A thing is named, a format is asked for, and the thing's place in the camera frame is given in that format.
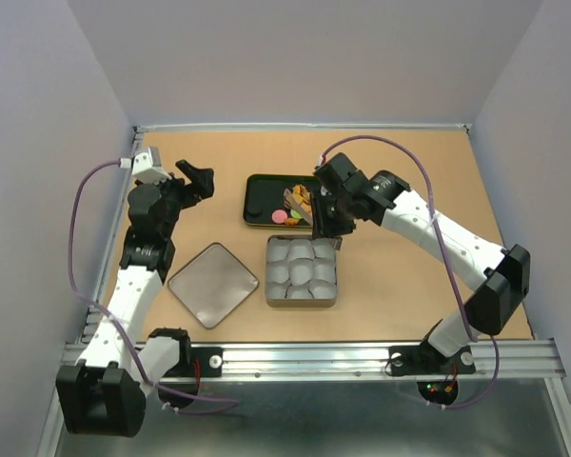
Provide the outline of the black round cookie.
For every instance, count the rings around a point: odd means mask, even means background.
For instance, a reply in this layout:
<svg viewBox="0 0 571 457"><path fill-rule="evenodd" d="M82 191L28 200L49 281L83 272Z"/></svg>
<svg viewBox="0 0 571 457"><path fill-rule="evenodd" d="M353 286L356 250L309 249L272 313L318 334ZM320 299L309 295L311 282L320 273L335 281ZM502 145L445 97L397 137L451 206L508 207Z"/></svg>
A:
<svg viewBox="0 0 571 457"><path fill-rule="evenodd" d="M255 219L260 217L263 214L263 207L250 205L246 207L246 217L248 219Z"/></svg>

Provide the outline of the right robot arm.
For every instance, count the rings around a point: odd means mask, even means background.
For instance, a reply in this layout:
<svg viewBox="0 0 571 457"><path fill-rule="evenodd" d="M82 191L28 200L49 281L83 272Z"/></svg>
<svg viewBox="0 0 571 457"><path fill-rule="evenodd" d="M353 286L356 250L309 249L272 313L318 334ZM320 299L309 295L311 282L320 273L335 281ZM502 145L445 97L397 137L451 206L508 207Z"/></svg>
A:
<svg viewBox="0 0 571 457"><path fill-rule="evenodd" d="M387 170L366 177L342 153L318 166L314 175L322 187L311 195L314 237L339 238L351 233L356 221L370 221L442 261L471 289L462 309L429 330L413 363L440 371L475 338L501 333L528 293L527 249L482 239L430 209L404 179Z"/></svg>

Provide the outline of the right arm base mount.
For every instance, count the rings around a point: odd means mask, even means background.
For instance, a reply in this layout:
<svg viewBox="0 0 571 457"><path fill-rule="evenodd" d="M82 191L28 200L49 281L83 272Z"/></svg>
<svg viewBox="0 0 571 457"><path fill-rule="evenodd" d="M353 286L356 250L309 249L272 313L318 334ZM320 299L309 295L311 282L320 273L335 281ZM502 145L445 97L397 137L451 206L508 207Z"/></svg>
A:
<svg viewBox="0 0 571 457"><path fill-rule="evenodd" d="M427 342L391 346L388 352L388 369L396 377L476 372L470 346L464 346L451 356L441 355Z"/></svg>

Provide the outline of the round orange cookie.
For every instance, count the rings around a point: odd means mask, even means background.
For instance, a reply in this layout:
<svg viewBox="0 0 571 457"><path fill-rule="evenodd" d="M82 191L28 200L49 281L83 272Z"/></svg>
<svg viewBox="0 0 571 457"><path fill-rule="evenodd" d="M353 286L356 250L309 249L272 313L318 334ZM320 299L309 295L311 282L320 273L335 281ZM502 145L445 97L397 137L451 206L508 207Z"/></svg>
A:
<svg viewBox="0 0 571 457"><path fill-rule="evenodd" d="M295 202L299 205L310 203L310 193L305 186L295 186L292 189L292 195Z"/></svg>

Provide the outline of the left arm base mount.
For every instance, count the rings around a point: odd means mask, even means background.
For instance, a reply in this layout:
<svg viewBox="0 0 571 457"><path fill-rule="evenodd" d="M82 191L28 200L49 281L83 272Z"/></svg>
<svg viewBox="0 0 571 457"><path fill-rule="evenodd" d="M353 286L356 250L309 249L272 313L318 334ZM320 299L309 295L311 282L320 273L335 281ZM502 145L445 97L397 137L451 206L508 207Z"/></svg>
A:
<svg viewBox="0 0 571 457"><path fill-rule="evenodd" d="M217 346L180 349L172 358L174 365L161 373L163 378L220 378L223 372L224 351Z"/></svg>

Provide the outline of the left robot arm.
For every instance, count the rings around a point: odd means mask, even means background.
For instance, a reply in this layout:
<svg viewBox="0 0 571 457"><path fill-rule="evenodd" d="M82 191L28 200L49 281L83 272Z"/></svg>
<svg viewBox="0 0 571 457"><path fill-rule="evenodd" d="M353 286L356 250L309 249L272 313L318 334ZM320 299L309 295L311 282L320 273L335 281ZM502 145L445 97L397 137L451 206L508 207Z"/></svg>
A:
<svg viewBox="0 0 571 457"><path fill-rule="evenodd" d="M100 312L101 320L76 362L59 368L55 385L68 432L133 437L160 379L192 366L190 338L183 329L159 328L143 349L134 344L171 268L171 236L180 213L213 196L214 171L180 160L176 167L183 175L177 178L146 152L111 165L130 169L135 180L116 284L105 305L80 298Z"/></svg>

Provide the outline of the metal tongs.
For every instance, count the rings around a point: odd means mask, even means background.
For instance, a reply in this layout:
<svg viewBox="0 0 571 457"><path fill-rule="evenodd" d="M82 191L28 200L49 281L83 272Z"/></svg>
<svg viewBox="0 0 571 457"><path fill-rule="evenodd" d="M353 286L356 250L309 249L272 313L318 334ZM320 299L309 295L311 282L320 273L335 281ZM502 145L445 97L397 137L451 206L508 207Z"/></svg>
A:
<svg viewBox="0 0 571 457"><path fill-rule="evenodd" d="M311 226L313 227L313 218L312 218L312 213L308 212L301 204L299 204L296 199L295 199L296 195L290 191L289 189L286 189L284 191L284 198L285 201L289 204L289 206L295 210L298 214L300 214L302 216L302 218ZM337 238L328 238L328 243L336 250L340 250L341 249L341 245L342 245L342 239L340 237Z"/></svg>

